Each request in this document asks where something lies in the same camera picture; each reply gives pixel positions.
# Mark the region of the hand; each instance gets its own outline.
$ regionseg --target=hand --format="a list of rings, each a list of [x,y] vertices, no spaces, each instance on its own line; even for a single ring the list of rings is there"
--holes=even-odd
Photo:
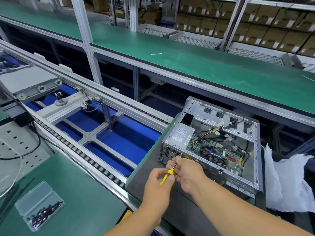
[[[153,169],[144,187],[143,201],[140,207],[145,208],[149,213],[157,218],[157,225],[161,222],[162,215],[166,211],[169,204],[169,194],[175,182],[173,175],[167,177],[162,185],[162,178],[167,174],[167,169]]]
[[[176,180],[180,182],[186,193],[192,194],[196,191],[198,183],[205,177],[202,166],[193,160],[176,156],[167,162],[166,168],[171,169],[175,163],[177,163],[174,168]]]

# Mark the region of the person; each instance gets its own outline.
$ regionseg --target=person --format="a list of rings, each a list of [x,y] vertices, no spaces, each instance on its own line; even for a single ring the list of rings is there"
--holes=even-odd
[[[175,163],[177,163],[174,168],[175,177],[170,175],[160,185],[160,176],[165,175]],[[141,206],[104,235],[150,235],[161,222],[162,215],[168,207],[175,179],[180,182],[186,193],[192,195],[198,207],[223,236],[312,235],[242,200],[207,178],[199,163],[179,156],[169,160],[166,169],[152,170],[144,188]]]

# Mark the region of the pile of screws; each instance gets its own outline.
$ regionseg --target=pile of screws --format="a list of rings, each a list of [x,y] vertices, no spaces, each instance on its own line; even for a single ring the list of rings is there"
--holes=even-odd
[[[63,201],[58,201],[53,206],[49,205],[47,208],[42,208],[36,215],[32,215],[32,218],[27,218],[30,225],[37,230],[61,205]]]

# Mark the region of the box label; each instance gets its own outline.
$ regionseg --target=box label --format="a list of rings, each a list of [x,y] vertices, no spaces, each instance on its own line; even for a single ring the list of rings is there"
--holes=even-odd
[[[299,50],[299,48],[300,48],[299,46],[294,46],[291,52],[295,53]]]
[[[255,15],[251,14],[250,17],[248,18],[249,22],[252,22],[254,20]]]
[[[262,39],[257,39],[255,42],[255,45],[259,45],[259,43],[262,41]]]
[[[269,17],[267,22],[266,22],[266,25],[270,25],[273,20],[274,20],[274,17]]]
[[[176,129],[176,131],[173,133],[172,138],[179,142],[182,142],[186,133],[187,133],[187,130],[180,127]]]
[[[185,145],[187,145],[189,143],[190,139],[191,139],[191,135],[189,135],[188,138],[186,139]]]
[[[313,25],[308,29],[308,31],[310,31],[310,32],[315,31],[315,24],[313,24]]]
[[[295,23],[295,20],[289,20],[288,24],[287,24],[287,28],[291,28],[293,27],[293,24]]]
[[[279,45],[280,43],[279,42],[275,42],[274,44],[273,44],[273,48],[277,48],[278,47],[278,45]]]

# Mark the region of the clear plastic container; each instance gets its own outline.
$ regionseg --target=clear plastic container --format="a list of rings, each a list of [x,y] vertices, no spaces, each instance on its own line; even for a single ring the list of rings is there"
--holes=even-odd
[[[64,205],[65,202],[45,181],[14,204],[33,232],[42,228]]]

